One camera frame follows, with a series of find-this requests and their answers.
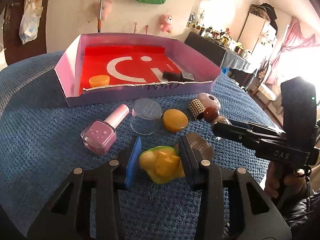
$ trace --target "orange handle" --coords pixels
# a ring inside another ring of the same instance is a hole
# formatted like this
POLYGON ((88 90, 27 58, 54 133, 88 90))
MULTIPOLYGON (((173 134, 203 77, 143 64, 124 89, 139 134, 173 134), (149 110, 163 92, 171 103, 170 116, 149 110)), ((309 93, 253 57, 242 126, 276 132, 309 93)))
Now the orange handle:
POLYGON ((98 29, 101 29, 101 20, 98 20, 98 29))

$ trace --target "red bead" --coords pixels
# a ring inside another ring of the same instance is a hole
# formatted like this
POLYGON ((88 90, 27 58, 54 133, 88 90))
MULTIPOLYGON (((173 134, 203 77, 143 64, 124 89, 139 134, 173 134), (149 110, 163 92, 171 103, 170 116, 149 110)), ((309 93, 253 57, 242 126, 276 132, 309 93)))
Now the red bead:
POLYGON ((214 106, 209 106, 203 113, 203 118, 206 122, 211 123, 220 115, 219 110, 214 106))

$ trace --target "nail polish bottle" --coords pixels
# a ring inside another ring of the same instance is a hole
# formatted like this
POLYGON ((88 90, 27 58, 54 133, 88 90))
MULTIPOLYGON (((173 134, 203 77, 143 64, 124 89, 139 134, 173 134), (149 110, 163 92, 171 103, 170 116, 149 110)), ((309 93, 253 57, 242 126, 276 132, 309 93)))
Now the nail polish bottle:
POLYGON ((117 139, 116 127, 129 113, 126 105, 120 105, 109 117, 95 120, 81 132, 84 145, 99 156, 105 155, 117 139))

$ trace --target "purple cardboard box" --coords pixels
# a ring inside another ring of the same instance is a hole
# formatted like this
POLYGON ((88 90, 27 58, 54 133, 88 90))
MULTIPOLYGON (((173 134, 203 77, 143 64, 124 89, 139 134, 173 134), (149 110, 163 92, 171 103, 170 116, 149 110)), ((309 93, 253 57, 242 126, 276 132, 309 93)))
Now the purple cardboard box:
POLYGON ((83 106, 138 98, 210 92, 221 69, 181 41, 134 33, 92 33, 78 36, 55 67, 69 106, 83 106), (181 70, 192 73, 197 82, 159 82, 152 84, 109 85, 84 89, 79 95, 84 49, 90 46, 150 45, 165 48, 166 56, 181 70))

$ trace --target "pink teddy bear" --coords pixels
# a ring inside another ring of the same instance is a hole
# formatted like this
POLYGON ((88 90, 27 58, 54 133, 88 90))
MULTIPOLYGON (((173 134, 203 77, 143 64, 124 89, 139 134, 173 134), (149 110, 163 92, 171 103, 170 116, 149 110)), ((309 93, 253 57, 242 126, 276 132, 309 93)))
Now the pink teddy bear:
POLYGON ((111 0, 104 0, 102 2, 101 20, 105 21, 107 19, 108 14, 111 11, 112 11, 112 1, 111 0))
POLYGON ((160 17, 160 21, 161 21, 161 25, 160 25, 161 31, 171 33, 172 16, 163 14, 160 17))

